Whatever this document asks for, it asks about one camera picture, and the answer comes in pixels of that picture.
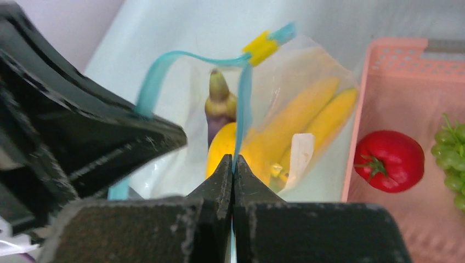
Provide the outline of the green grapes bunch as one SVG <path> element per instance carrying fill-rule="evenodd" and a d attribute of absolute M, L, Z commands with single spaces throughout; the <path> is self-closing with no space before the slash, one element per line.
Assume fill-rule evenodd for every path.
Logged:
<path fill-rule="evenodd" d="M 445 124 L 435 133 L 430 152 L 445 174 L 445 186 L 455 194 L 455 207 L 464 211 L 464 123 L 451 122 L 445 113 L 443 119 Z"/>

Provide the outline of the yellow bell pepper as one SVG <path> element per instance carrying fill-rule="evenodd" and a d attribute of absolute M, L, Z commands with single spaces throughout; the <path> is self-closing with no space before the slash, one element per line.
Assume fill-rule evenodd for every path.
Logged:
<path fill-rule="evenodd" d="M 206 162 L 206 179 L 216 170 L 224 155 L 233 155 L 236 144 L 236 122 L 223 126 L 213 138 Z"/>

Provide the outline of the yellow zipper slider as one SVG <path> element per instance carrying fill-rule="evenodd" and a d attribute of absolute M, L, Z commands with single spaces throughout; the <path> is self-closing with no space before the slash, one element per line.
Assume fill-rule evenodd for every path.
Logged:
<path fill-rule="evenodd" d="M 271 37 L 271 33 L 264 31 L 251 43 L 246 45 L 242 49 L 242 52 L 250 56 L 248 62 L 251 66 L 255 67 L 273 55 L 279 47 L 278 41 Z"/>

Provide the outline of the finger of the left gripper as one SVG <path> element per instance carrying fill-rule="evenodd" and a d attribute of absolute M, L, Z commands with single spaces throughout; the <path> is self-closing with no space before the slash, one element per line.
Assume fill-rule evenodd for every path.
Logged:
<path fill-rule="evenodd" d="M 49 225 L 68 203 L 102 198 L 147 162 L 186 144 L 182 128 L 144 118 L 79 73 L 16 3 L 1 4 L 1 217 L 12 234 Z"/>

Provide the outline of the clear zip top bag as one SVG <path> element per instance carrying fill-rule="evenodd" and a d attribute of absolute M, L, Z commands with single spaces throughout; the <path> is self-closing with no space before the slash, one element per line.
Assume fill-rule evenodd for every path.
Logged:
<path fill-rule="evenodd" d="M 209 147 L 205 101 L 213 69 L 222 72 L 229 90 L 237 98 L 234 161 L 244 158 L 241 151 L 251 131 L 262 130 L 316 81 L 340 78 L 338 90 L 356 87 L 359 97 L 359 85 L 352 74 L 310 38 L 298 35 L 293 24 L 270 33 L 280 47 L 255 67 L 248 62 L 250 56 L 243 52 L 233 59 L 214 59 L 171 51 L 151 63 L 135 110 L 143 116 L 158 113 L 180 124 L 188 144 L 157 161 L 151 175 L 135 175 L 111 187 L 108 199 L 129 199 L 131 191 L 143 199 L 184 195 L 206 179 Z M 343 201 L 349 133 L 357 102 L 345 125 L 319 155 L 314 153 L 312 134 L 294 135 L 287 181 L 280 184 L 273 180 L 269 186 L 264 185 L 288 201 Z"/>

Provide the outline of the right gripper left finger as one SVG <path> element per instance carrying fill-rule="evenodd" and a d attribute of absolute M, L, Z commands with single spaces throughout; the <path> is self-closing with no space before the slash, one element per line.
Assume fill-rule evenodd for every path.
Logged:
<path fill-rule="evenodd" d="M 231 155 L 189 195 L 82 200 L 58 215 L 39 262 L 224 262 L 231 225 Z"/>

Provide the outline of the dark purple eggplant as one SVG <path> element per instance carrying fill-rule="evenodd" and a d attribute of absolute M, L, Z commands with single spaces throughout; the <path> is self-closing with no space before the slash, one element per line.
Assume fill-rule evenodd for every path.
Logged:
<path fill-rule="evenodd" d="M 205 101 L 208 147 L 223 126 L 236 122 L 236 104 L 236 95 L 229 90 L 222 72 L 213 69 L 209 78 L 209 95 Z"/>

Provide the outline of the yellow banana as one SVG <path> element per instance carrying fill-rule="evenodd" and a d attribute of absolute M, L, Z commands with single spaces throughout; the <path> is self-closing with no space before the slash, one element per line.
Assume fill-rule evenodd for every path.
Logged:
<path fill-rule="evenodd" d="M 312 134 L 314 153 L 338 134 L 351 116 L 358 99 L 356 87 L 339 91 L 340 78 L 316 81 L 300 92 L 259 131 L 251 131 L 241 151 L 252 173 L 267 186 L 287 181 L 291 142 L 296 134 Z"/>

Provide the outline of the red tomato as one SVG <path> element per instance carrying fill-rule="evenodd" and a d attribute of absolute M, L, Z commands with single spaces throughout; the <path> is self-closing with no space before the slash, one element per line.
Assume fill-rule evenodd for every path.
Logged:
<path fill-rule="evenodd" d="M 354 169 L 372 187 L 400 193 L 418 184 L 424 176 L 425 156 L 413 138 L 393 130 L 378 130 L 356 145 Z"/>

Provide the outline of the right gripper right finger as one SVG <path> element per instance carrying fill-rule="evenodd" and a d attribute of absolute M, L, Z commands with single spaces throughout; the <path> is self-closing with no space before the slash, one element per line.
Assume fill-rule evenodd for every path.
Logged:
<path fill-rule="evenodd" d="M 411 262 L 399 228 L 373 203 L 292 203 L 239 157 L 234 174 L 238 262 Z"/>

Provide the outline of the pink plastic basket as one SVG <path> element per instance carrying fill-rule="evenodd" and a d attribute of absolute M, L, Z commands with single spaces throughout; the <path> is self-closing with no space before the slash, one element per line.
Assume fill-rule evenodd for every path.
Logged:
<path fill-rule="evenodd" d="M 464 262 L 464 41 L 370 45 L 342 199 L 386 208 L 414 262 Z"/>

